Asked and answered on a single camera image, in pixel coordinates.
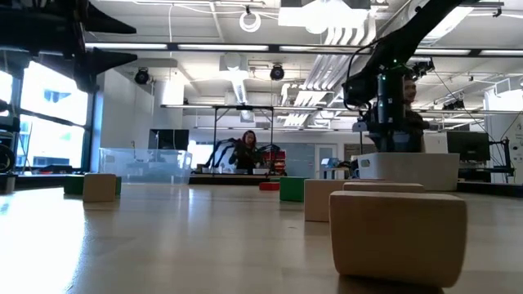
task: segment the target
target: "woman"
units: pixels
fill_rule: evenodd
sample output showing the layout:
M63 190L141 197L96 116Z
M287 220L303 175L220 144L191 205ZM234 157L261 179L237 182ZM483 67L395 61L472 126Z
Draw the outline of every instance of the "woman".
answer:
M247 170L252 175L257 163L260 163L260 155L256 148L256 134L254 131L246 131L242 140L238 140L235 151L229 158L229 164L236 163L237 170Z

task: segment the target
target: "beige wooden block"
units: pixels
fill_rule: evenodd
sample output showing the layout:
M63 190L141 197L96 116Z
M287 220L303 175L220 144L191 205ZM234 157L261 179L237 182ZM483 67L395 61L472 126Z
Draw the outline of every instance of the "beige wooden block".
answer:
M451 287L463 265L467 206L444 194L338 191L330 232L339 274Z
M83 179L83 201L113 202L116 195L116 175L86 174Z
M329 196L334 191L342 191L345 183L378 181L380 180L305 180L305 221L329 222Z
M382 182L348 182L343 184L343 190L367 192L425 193L425 188L423 188L423 186L420 184Z

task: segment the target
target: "person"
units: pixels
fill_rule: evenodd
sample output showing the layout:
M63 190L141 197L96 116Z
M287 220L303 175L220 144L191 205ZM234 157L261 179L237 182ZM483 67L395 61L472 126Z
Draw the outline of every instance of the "person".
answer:
M422 138L423 130L428 129L428 122L423 120L423 117L418 113L412 111L412 104L416 100L418 94L416 82L411 75L405 75L404 78L403 97L405 103L405 125L406 131L409 133L409 143L406 152L422 152Z
M254 131L246 131L242 139L236 143L235 151L229 158L229 164L234 163L236 163L236 170L247 170L249 175L252 175L253 169L261 163Z
M396 152L420 153L422 152L423 129L428 128L428 122L418 113L412 111L412 104L416 100L417 88L416 82L411 75L404 77L403 104L405 105L405 120L402 131L394 135L394 149ZM374 121L378 119L378 108L374 107ZM378 150L381 149L382 137L379 133L369 134L370 139L374 142Z

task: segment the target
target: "man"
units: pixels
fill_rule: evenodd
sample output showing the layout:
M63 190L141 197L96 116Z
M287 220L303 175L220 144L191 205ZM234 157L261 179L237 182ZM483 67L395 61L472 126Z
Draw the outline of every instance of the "man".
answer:
M428 122L423 117L412 111L412 103L416 100L416 82L410 75L405 75L403 97L405 103L406 132L410 135L406 152L422 152L423 130L428 129Z
M416 94L418 93L416 91L416 82L412 79L410 75L406 75L404 79L404 102L405 102L405 110L411 110L412 109L412 103L416 99Z
M395 132L394 149L396 152L419 153L422 152L423 130L428 129L428 123L423 121L421 115L412 111L412 103L416 99L416 82L410 75L404 78L405 120L402 131ZM374 108L374 121L378 119L378 108ZM381 149L382 137L379 133L370 133L370 139L374 142L378 150Z

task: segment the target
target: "long hair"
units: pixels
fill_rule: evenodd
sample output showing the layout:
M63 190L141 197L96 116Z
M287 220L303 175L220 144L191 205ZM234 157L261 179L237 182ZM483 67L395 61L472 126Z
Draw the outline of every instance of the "long hair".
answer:
M253 137L254 137L253 147L256 147L256 134L254 133L254 131L251 131L251 130L246 131L246 132L244 133L244 136L242 137L242 142L245 143L245 139L247 138L247 135L248 135L248 134L253 134Z

